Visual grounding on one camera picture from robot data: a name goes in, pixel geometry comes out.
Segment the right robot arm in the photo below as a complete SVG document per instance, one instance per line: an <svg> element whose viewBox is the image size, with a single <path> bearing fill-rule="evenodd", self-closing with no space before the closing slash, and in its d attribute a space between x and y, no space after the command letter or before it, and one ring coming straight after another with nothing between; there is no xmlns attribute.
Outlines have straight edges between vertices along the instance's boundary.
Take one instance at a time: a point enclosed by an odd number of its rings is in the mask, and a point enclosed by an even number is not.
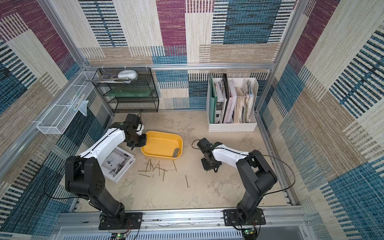
<svg viewBox="0 0 384 240"><path fill-rule="evenodd" d="M205 171L217 173L222 164L238 170L245 194L237 205L237 221L242 225L255 223L260 202L278 182L265 156L257 150L242 152L220 142L213 144L206 138L198 140L197 147L204 155L201 162Z"/></svg>

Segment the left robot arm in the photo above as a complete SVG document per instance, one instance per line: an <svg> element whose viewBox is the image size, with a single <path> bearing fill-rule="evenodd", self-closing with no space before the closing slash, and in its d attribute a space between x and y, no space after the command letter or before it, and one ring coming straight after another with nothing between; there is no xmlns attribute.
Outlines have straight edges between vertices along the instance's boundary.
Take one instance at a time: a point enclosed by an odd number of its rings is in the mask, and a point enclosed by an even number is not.
<svg viewBox="0 0 384 240"><path fill-rule="evenodd" d="M126 143L131 149L145 146L147 135L140 132L142 128L141 118L128 114L124 122L110 125L107 132L86 151L66 160L66 191L89 201L101 212L103 224L125 224L127 218L124 205L105 187L107 171L102 169L102 164L121 143Z"/></svg>

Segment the yellow plastic storage box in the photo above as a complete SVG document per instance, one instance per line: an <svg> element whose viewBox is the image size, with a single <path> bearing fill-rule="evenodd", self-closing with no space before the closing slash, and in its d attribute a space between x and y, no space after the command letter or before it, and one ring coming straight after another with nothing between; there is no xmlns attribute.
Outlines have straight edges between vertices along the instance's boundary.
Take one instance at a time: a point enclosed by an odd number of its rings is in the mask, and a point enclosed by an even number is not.
<svg viewBox="0 0 384 240"><path fill-rule="evenodd" d="M148 131L147 143L141 147L141 152L147 157L162 158L167 160L176 160L183 153L183 139L176 134ZM175 148L179 148L179 156L173 158Z"/></svg>

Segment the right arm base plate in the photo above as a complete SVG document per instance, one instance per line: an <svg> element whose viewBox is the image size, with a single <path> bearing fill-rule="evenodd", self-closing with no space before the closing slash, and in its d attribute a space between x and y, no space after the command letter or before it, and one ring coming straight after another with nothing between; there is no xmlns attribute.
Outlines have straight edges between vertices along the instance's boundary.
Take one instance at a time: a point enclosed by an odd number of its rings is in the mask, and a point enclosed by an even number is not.
<svg viewBox="0 0 384 240"><path fill-rule="evenodd" d="M260 208L256 208L250 214L246 214L237 209L223 210L223 217L225 226L253 226L253 225L265 225L266 219L264 211Z"/></svg>

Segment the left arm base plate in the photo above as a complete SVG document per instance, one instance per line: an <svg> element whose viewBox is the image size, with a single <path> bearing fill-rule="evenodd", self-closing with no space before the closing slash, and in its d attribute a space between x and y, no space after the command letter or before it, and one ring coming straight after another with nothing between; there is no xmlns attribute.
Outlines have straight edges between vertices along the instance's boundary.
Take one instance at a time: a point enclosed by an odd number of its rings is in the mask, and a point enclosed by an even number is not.
<svg viewBox="0 0 384 240"><path fill-rule="evenodd" d="M101 213L99 230L138 230L141 227L142 217L142 212L125 213L124 217L117 218Z"/></svg>

